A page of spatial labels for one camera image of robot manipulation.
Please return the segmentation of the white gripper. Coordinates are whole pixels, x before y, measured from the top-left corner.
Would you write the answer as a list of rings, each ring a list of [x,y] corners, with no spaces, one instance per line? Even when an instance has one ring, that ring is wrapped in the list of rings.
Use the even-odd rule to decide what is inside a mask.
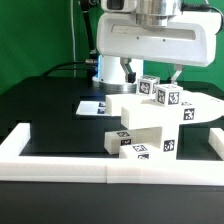
[[[183,65],[206,67],[214,61],[220,23],[218,13],[183,12],[165,27],[142,27],[133,14],[104,13],[98,23],[97,49],[101,55],[121,57],[127,83],[136,81],[131,58],[175,64],[171,83],[177,84]]]

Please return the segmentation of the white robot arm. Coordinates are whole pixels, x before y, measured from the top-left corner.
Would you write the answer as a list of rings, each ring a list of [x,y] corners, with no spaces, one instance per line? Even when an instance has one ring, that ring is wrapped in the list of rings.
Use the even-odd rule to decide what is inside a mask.
[[[206,67],[216,54],[216,35],[224,14],[209,4],[184,0],[80,0],[86,23],[89,10],[99,5],[97,40],[90,55],[98,60],[94,81],[129,86],[143,74],[145,61],[168,63],[175,82],[186,66]]]

